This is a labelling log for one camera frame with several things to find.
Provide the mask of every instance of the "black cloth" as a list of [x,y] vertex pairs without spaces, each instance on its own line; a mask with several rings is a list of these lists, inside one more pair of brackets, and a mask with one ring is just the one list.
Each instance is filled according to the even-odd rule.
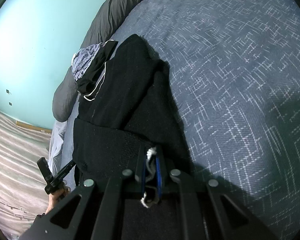
[[80,94],[87,95],[93,91],[100,74],[105,68],[105,62],[110,59],[117,44],[117,41],[107,41],[99,49],[86,72],[77,80],[77,90]]
[[171,110],[169,68],[149,56],[136,34],[106,63],[104,84],[94,101],[81,98],[74,121],[73,160],[80,177],[104,179],[126,168],[140,141],[161,144],[165,157],[190,172],[186,143]]

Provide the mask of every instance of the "black metal bracket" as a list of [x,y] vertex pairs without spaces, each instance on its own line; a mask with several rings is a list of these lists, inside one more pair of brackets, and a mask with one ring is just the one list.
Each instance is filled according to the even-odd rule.
[[[146,150],[145,146],[141,146],[138,159],[130,163],[134,163],[134,169],[130,165],[130,169],[119,171],[104,181],[85,180],[84,185],[79,185],[52,211],[36,221],[20,240],[121,239],[122,202],[142,196],[140,182]],[[159,146],[157,158],[162,199],[177,196],[179,200],[180,235],[183,240],[277,239],[220,186],[198,186],[189,174],[174,169],[172,161],[163,158]]]
[[39,170],[46,181],[47,185],[45,186],[44,190],[47,194],[53,193],[58,190],[63,182],[65,176],[71,171],[71,169],[75,166],[73,160],[71,160],[66,166],[64,166],[58,174],[53,177],[51,171],[49,170],[48,163],[44,157],[40,158],[37,161],[37,165]]

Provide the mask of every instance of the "bed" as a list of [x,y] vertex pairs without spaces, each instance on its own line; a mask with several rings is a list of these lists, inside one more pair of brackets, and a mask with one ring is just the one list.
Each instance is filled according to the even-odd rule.
[[[97,43],[91,33],[86,39]],[[170,66],[193,175],[217,179],[278,238],[292,239],[300,229],[295,1],[143,0],[111,39],[120,44],[133,33]],[[78,104],[67,119],[61,167],[72,158]],[[66,180],[73,189],[73,171]]]
[[47,209],[45,181],[36,162],[48,158],[50,138],[0,113],[0,229],[8,239],[18,239]]

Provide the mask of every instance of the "white cord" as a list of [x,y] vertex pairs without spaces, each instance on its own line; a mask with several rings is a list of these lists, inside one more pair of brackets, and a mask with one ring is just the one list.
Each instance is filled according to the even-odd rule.
[[106,76],[106,62],[105,62],[105,72],[103,73],[103,75],[102,75],[102,77],[101,77],[101,79],[102,79],[102,83],[101,83],[101,85],[100,85],[100,87],[99,87],[99,90],[98,90],[98,92],[96,93],[96,95],[95,95],[95,97],[93,98],[93,99],[89,99],[89,98],[87,98],[87,97],[89,97],[89,96],[91,96],[92,94],[93,94],[93,92],[96,90],[96,88],[98,87],[98,85],[99,85],[99,83],[100,83],[100,81],[101,81],[101,79],[98,81],[98,83],[96,84],[96,86],[95,86],[95,88],[94,88],[94,90],[90,93],[90,94],[88,94],[88,95],[84,95],[83,97],[86,99],[86,100],[88,100],[88,101],[93,101],[95,98],[96,98],[96,96],[97,96],[97,94],[99,93],[99,91],[100,91],[100,88],[101,88],[101,86],[102,86],[102,84],[103,84],[103,82],[105,81],[105,76]]
[[156,172],[155,156],[156,155],[157,155],[156,147],[153,147],[153,148],[150,148],[149,150],[147,150],[146,168],[149,172],[149,175],[146,177],[146,183],[153,180],[155,177],[155,172]]

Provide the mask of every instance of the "wooden baseboard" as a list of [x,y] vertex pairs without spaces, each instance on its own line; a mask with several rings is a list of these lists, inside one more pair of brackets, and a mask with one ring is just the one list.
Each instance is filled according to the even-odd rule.
[[26,128],[26,129],[31,129],[31,130],[41,131],[41,132],[46,132],[46,133],[52,133],[52,130],[50,130],[50,129],[33,126],[33,125],[26,124],[26,123],[19,122],[19,121],[16,122],[16,125],[20,126],[20,127],[23,127],[23,128]]

